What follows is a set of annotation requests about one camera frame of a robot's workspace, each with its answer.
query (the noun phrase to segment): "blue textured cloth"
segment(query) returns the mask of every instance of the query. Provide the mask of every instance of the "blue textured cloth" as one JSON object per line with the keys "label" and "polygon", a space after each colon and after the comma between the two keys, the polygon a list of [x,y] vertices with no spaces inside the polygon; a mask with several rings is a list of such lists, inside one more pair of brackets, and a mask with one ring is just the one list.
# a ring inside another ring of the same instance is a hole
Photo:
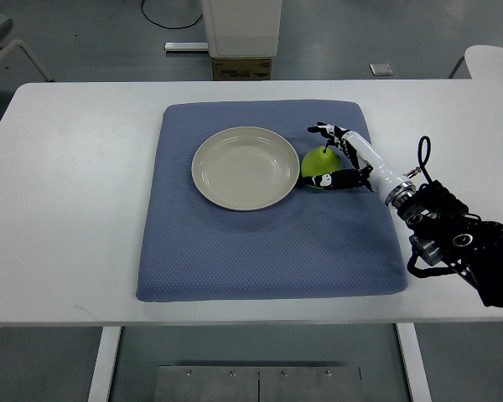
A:
{"label": "blue textured cloth", "polygon": [[[163,125],[143,235],[137,298],[145,302],[391,294],[407,278],[388,208],[367,188],[295,188],[271,207],[223,209],[197,190],[195,151],[234,126],[285,137],[300,161],[325,144],[317,121],[369,140],[360,107],[334,100],[170,106]],[[351,167],[345,156],[343,166]]]}

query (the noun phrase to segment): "chair leg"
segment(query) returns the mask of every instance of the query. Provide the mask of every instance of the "chair leg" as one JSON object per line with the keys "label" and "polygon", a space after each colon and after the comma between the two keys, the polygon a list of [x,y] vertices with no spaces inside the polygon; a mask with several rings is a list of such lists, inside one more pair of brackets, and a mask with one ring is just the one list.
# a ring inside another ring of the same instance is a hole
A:
{"label": "chair leg", "polygon": [[32,51],[32,49],[22,40],[20,39],[14,39],[9,43],[6,47],[4,47],[2,50],[0,50],[0,62],[6,57],[13,49],[20,48],[27,56],[28,58],[34,63],[35,67],[37,67],[37,70],[39,70],[39,73],[48,81],[48,82],[54,82],[54,79],[50,75],[49,71],[43,67],[35,53]]}
{"label": "chair leg", "polygon": [[464,56],[462,56],[462,57],[460,58],[460,60],[459,60],[459,61],[457,61],[456,65],[455,65],[455,66],[454,66],[454,68],[453,68],[453,71],[451,71],[451,74],[449,74],[448,79],[451,79],[451,78],[453,78],[453,77],[454,77],[454,75],[455,75],[455,74],[456,74],[456,72],[459,70],[460,65],[462,65],[462,63],[463,63],[463,62],[464,62]]}

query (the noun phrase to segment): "black cable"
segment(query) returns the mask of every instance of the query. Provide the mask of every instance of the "black cable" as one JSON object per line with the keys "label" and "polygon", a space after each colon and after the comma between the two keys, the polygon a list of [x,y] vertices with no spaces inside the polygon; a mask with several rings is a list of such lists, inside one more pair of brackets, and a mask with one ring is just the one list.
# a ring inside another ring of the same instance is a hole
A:
{"label": "black cable", "polygon": [[[425,155],[425,158],[423,159],[423,143],[427,143],[427,154]],[[428,159],[430,158],[430,138],[427,136],[423,136],[419,139],[419,144],[417,145],[417,161],[419,162],[419,168],[421,169],[421,172],[427,179],[429,183],[431,183],[433,180],[430,178],[430,175],[427,172],[427,169],[425,168],[425,165],[428,162]]]}
{"label": "black cable", "polygon": [[186,25],[184,27],[165,27],[164,25],[160,24],[160,23],[155,23],[151,18],[149,18],[147,16],[147,14],[143,11],[143,5],[145,4],[145,0],[142,0],[142,6],[141,6],[141,9],[142,9],[142,14],[143,16],[150,22],[150,23],[153,23],[155,24],[157,27],[160,27],[160,28],[164,28],[164,29],[187,29],[187,28],[191,28],[193,27],[194,25],[196,25],[200,20],[201,20],[201,17],[203,17],[203,14],[200,15],[200,17],[198,19],[195,20],[194,23],[191,23],[190,25]]}

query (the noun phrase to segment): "white plate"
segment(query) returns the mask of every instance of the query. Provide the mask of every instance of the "white plate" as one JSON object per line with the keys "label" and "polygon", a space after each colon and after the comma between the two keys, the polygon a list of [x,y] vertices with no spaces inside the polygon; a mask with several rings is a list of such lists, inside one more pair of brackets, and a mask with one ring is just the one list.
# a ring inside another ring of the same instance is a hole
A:
{"label": "white plate", "polygon": [[211,202],[239,211],[283,199],[298,180],[300,161],[288,141],[258,127],[220,131],[198,148],[192,178]]}

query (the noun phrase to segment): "robotic hand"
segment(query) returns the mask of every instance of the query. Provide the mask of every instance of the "robotic hand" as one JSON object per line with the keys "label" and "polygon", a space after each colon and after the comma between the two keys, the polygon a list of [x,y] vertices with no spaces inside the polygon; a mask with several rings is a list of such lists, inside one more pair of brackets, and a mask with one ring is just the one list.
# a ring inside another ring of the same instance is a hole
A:
{"label": "robotic hand", "polygon": [[[386,206],[396,208],[398,216],[413,230],[412,257],[407,264],[411,274],[425,278],[457,273],[478,291],[485,306],[503,307],[503,224],[470,214],[465,204],[430,178],[425,169],[430,156],[428,137],[419,141],[419,167],[403,175],[394,173],[355,131],[321,122],[308,131],[320,133],[328,140],[327,146],[338,147],[355,169],[302,178],[303,183],[324,189],[367,186]],[[427,154],[423,160],[425,143]],[[420,172],[428,183],[416,191],[410,178]],[[446,266],[419,269],[419,257],[430,266],[440,261]]]}

